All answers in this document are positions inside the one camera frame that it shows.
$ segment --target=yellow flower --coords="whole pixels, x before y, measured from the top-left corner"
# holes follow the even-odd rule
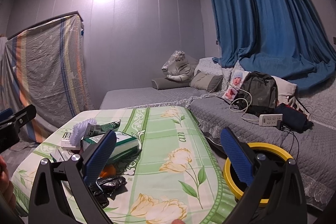
[[[171,199],[154,205],[146,214],[147,224],[171,223],[175,219],[187,216],[187,205],[178,199]]]
[[[159,200],[154,199],[150,195],[139,194],[138,199],[131,206],[131,215],[135,217],[145,217],[149,209],[151,209],[155,204],[158,203]]]
[[[161,117],[176,117],[178,115],[178,111],[176,109],[166,110],[165,113],[161,115]]]
[[[168,160],[164,163],[160,168],[159,171],[171,172],[171,173],[181,173],[187,169],[186,164],[176,164],[172,161]]]
[[[177,148],[168,154],[169,160],[174,164],[185,165],[192,162],[191,152],[186,148]]]

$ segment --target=yellow bucket rim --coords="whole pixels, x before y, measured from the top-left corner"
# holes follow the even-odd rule
[[[248,143],[247,144],[249,147],[255,150],[264,150],[268,152],[272,152],[275,155],[279,156],[282,158],[284,161],[287,161],[288,159],[292,159],[293,157],[285,151],[284,149],[274,145],[274,144],[269,144],[269,143]],[[231,162],[229,158],[226,159],[225,161],[225,166],[223,169],[223,176],[225,178],[225,181],[230,188],[231,192],[235,195],[237,199],[241,199],[243,196],[243,191],[238,188],[238,186],[235,184],[235,182],[232,179],[231,173],[230,173],[230,166]],[[268,203],[268,198],[267,199],[261,199],[259,206],[260,207],[265,207]]]

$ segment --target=black plug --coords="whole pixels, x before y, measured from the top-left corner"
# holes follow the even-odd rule
[[[277,129],[283,131],[284,129],[283,121],[280,121],[280,120],[277,121]]]

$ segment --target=gray pillow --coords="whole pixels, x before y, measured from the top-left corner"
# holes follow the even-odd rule
[[[192,78],[190,86],[199,90],[214,92],[222,80],[223,75],[211,75],[198,70],[197,74]]]
[[[168,78],[155,78],[152,80],[152,87],[157,90],[185,88],[187,86],[189,86],[189,81],[177,82]]]

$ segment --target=floral tablecloth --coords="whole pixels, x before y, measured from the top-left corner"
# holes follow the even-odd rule
[[[126,180],[126,191],[109,199],[104,209],[114,223],[221,224],[236,205],[221,169],[189,110],[178,106],[91,110],[81,112],[53,133],[15,171],[12,181],[18,203],[28,211],[39,162],[60,146],[64,132],[89,118],[99,124],[121,119],[119,131],[139,139],[141,152],[115,167]],[[65,187],[76,219],[85,220]]]

